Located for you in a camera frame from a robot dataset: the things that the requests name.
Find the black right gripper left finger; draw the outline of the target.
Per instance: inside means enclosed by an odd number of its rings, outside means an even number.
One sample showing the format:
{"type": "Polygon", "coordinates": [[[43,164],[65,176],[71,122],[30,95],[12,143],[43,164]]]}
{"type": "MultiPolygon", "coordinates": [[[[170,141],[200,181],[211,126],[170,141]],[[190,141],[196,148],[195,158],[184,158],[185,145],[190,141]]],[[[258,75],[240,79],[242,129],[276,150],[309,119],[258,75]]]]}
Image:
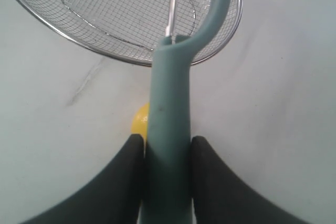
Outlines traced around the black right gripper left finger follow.
{"type": "Polygon", "coordinates": [[[89,183],[26,223],[137,223],[143,186],[144,140],[132,134],[89,183]]]}

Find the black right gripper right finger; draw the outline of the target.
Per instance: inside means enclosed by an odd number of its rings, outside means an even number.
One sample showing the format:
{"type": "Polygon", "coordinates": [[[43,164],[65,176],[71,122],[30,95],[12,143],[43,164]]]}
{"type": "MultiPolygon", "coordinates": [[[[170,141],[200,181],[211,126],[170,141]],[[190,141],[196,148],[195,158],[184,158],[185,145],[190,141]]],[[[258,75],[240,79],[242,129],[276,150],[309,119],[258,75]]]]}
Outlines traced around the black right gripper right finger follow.
{"type": "Polygon", "coordinates": [[[203,136],[191,141],[191,188],[197,223],[304,223],[249,187],[203,136]]]}

